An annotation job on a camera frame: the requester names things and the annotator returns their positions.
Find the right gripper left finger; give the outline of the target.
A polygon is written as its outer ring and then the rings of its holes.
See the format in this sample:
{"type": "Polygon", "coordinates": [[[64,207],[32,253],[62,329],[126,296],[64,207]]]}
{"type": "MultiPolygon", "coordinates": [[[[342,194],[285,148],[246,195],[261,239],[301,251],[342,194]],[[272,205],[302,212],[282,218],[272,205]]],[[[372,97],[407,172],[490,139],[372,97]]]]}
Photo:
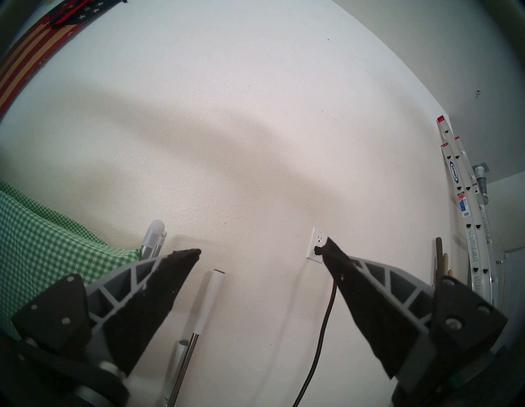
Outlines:
{"type": "Polygon", "coordinates": [[[124,265],[85,285],[68,274],[12,314],[23,356],[64,377],[103,375],[108,362],[124,376],[141,359],[198,262],[198,248],[124,265]]]}

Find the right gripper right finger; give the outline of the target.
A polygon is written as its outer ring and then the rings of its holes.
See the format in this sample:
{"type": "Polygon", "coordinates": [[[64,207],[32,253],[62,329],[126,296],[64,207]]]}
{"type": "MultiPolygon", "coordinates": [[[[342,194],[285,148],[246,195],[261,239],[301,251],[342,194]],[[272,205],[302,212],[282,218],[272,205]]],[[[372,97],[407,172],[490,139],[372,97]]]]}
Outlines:
{"type": "Polygon", "coordinates": [[[508,319],[445,275],[431,286],[389,265],[347,255],[331,239],[322,261],[394,394],[446,394],[446,382],[488,354],[508,319]]]}

